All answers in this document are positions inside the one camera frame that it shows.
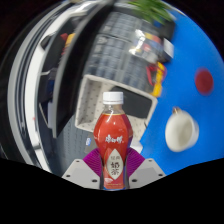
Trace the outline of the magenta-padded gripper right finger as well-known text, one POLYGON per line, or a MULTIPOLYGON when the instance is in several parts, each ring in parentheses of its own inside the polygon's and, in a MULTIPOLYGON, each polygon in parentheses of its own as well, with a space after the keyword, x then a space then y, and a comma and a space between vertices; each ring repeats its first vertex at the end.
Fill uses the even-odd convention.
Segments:
POLYGON ((146 186, 165 177, 166 174, 154 159, 145 159, 136 150, 129 148, 126 158, 126 179, 129 189, 146 186))

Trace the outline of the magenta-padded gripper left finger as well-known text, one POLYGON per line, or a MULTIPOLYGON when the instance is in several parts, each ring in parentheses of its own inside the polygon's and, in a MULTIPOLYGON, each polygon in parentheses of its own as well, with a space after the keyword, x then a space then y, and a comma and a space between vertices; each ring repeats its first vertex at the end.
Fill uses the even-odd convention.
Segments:
POLYGON ((83 159, 75 159, 62 178, 84 188, 99 189, 101 182, 99 149, 92 150, 83 159))

